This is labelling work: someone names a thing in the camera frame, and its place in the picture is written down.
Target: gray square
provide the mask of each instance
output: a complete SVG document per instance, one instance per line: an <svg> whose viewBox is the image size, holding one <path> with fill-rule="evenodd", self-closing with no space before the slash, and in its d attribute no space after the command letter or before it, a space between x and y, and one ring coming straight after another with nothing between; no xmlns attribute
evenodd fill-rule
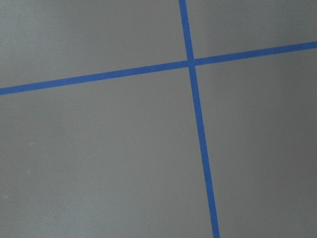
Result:
<svg viewBox="0 0 317 238"><path fill-rule="evenodd" d="M3 95L0 111L0 237L211 237L187 69Z"/></svg>
<svg viewBox="0 0 317 238"><path fill-rule="evenodd" d="M220 234L317 234L317 50L199 66Z"/></svg>
<svg viewBox="0 0 317 238"><path fill-rule="evenodd" d="M196 58L317 40L317 1L188 0Z"/></svg>
<svg viewBox="0 0 317 238"><path fill-rule="evenodd" d="M186 59L177 1L1 1L0 22L0 87Z"/></svg>

